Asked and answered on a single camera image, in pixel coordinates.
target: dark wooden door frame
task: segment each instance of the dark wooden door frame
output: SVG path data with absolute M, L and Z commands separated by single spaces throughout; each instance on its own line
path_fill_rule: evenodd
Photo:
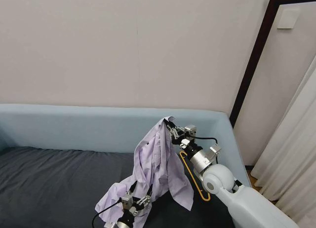
M 246 97 L 248 88 L 250 86 L 252 77 L 256 71 L 260 56 L 262 54 L 263 48 L 266 44 L 266 41 L 268 39 L 273 21 L 275 20 L 277 10 L 280 5 L 283 4 L 291 4 L 291 3 L 302 3 L 302 2 L 313 2 L 316 0 L 270 0 L 266 13 L 263 17 L 259 33 L 257 36 L 257 39 L 255 41 L 255 44 L 253 46 L 246 71 L 244 73 L 244 76 L 242 78 L 240 88 L 238 90 L 238 94 L 235 99 L 235 103 L 231 112 L 231 116 L 229 118 L 232 127 L 235 126 L 239 112 L 241 110 L 241 106 L 243 104 L 243 101 Z

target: black cable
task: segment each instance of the black cable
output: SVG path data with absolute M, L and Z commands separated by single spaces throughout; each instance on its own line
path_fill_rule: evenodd
M 96 214 L 96 215 L 93 217 L 92 222 L 91 222 L 91 223 L 92 223 L 92 228 L 94 228 L 94 220 L 95 220 L 95 218 L 96 218 L 97 216 L 99 216 L 102 212 L 105 212 L 106 210 L 110 209 L 111 207 L 114 207 L 115 205 L 117 205 L 117 204 L 120 203 L 120 202 L 121 202 L 121 198 L 119 198 L 119 200 L 118 200 L 116 203 L 114 203 L 113 205 L 107 207 L 106 209 L 104 209 L 104 210 L 102 210 L 101 212 L 99 212 L 98 214 Z
M 217 144 L 217 139 L 216 138 L 201 138 L 201 137 L 196 137 L 196 136 L 192 136 L 192 135 L 188 135 L 188 137 L 190 138 L 195 138 L 195 139 L 204 139 L 204 140 L 208 140 L 208 139 L 212 139 L 216 142 Z

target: orange cable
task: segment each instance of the orange cable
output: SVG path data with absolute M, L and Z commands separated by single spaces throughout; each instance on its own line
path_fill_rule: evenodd
M 199 188 L 199 186 L 198 186 L 198 184 L 197 184 L 197 182 L 196 182 L 196 180 L 195 180 L 195 178 L 194 178 L 194 176 L 193 176 L 191 170 L 189 169 L 189 167 L 188 167 L 186 161 L 184 160 L 184 157 L 182 156 L 182 154 L 184 154 L 184 155 L 186 155 L 186 156 L 187 156 L 187 154 L 186 154 L 184 151 L 181 151 L 181 152 L 180 152 L 180 156 L 181 156 L 181 158 L 182 158 L 182 160 L 183 160 L 183 163 L 186 165 L 186 168 L 187 168 L 189 174 L 191 175 L 191 177 L 192 177 L 192 179 L 193 179 L 193 182 L 194 182 L 194 184 L 196 185 L 196 188 L 197 188 L 197 190 L 198 190 L 198 192 L 199 192 L 201 198 L 202 198 L 205 202 L 210 201 L 210 200 L 211 200 L 211 195 L 210 195 L 209 193 L 207 193 L 208 198 L 205 198 L 205 197 L 203 196 L 203 194 L 202 194 L 202 191 L 203 191 L 203 190 L 201 190 L 201 189 Z

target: wall light switch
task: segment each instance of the wall light switch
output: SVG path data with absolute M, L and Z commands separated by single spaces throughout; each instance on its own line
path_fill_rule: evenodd
M 282 11 L 281 18 L 277 24 L 278 29 L 292 29 L 300 15 L 299 8 L 285 8 Z

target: cable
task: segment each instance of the cable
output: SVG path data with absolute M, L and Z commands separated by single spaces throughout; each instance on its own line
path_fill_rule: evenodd
M 187 163 L 186 163 L 186 161 L 185 161 L 185 159 L 184 159 L 184 156 L 182 156 L 182 154 L 184 154 L 185 156 L 188 156 L 188 154 L 186 154 L 184 151 L 180 151 L 180 156 L 181 156 L 181 158 L 182 158 L 182 160 L 183 160 L 183 163 L 185 164 L 185 166 L 186 166 L 186 168 L 187 168 L 189 174 L 191 175 L 191 178 L 192 178 L 194 184 L 196 185 L 196 188 L 197 188 L 197 190 L 198 190 L 198 192 L 199 192 L 199 195 L 201 196 L 201 198 L 202 198 L 205 202 L 208 202 L 209 200 L 211 200 L 211 195 L 210 195 L 209 192 L 208 192 L 208 193 L 207 193 L 207 198 L 205 198 L 205 197 L 203 196 L 203 194 L 202 194 L 202 191 L 203 191 L 203 190 L 201 190 L 201 189 L 199 188 L 199 186 L 198 186 L 198 184 L 197 184 L 197 182 L 196 182 L 196 180 L 195 180 L 195 178 L 194 178 L 194 176 L 193 176 L 193 174 L 192 174 L 190 168 L 188 167 L 188 165 L 187 165 Z
M 92 222 L 91 222 L 91 223 L 92 223 L 92 228 L 94 228 L 94 219 L 95 219 L 97 216 L 99 216 L 101 213 L 105 212 L 106 210 L 110 209 L 111 207 L 114 207 L 115 205 L 117 205 L 117 204 L 120 203 L 120 202 L 121 202 L 121 198 L 119 198 L 119 200 L 118 200 L 116 203 L 114 203 L 113 205 L 107 207 L 106 209 L 104 209 L 104 210 L 102 210 L 101 212 L 99 212 L 98 214 L 96 214 L 96 215 L 93 217 Z
M 192 135 L 188 135 L 188 137 L 195 138 L 195 139 L 204 139 L 204 140 L 212 139 L 216 142 L 216 144 L 218 143 L 216 138 L 201 138 L 201 137 L 196 137 L 196 136 L 192 136 Z

